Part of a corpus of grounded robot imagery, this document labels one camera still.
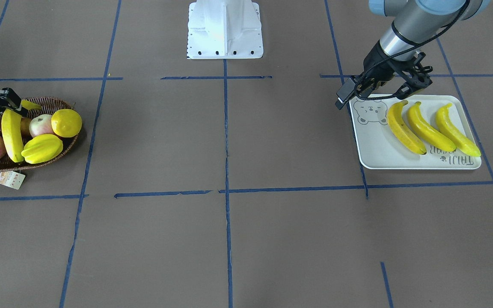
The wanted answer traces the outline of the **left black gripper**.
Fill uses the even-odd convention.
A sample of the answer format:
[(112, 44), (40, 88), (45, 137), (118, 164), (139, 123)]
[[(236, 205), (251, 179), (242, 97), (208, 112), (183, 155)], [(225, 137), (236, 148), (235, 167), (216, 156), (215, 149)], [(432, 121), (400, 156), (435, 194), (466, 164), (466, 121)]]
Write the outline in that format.
[(395, 76), (403, 78), (404, 83), (390, 96), (380, 96), (379, 100), (397, 98), (406, 99), (432, 84), (430, 73), (432, 66), (423, 66), (421, 61), (425, 53), (416, 53), (421, 44), (416, 44), (404, 51), (387, 55), (380, 43), (376, 43), (364, 60), (364, 71), (359, 75), (352, 75), (346, 79), (337, 91), (335, 105), (342, 109), (354, 97), (361, 100), (370, 100), (369, 95), (376, 89), (384, 86)]

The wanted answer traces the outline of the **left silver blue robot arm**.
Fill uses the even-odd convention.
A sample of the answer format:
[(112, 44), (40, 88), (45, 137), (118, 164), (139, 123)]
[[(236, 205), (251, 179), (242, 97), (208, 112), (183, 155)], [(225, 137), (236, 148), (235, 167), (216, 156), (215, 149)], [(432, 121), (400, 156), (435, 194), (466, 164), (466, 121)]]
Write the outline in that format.
[(422, 65), (426, 55), (419, 49), (488, 5), (487, 0), (371, 0), (374, 14), (394, 20), (364, 58), (363, 71), (337, 91), (336, 107), (342, 109), (353, 98), (372, 100), (371, 94), (395, 76), (404, 83), (390, 98), (403, 100), (426, 89), (433, 69)]

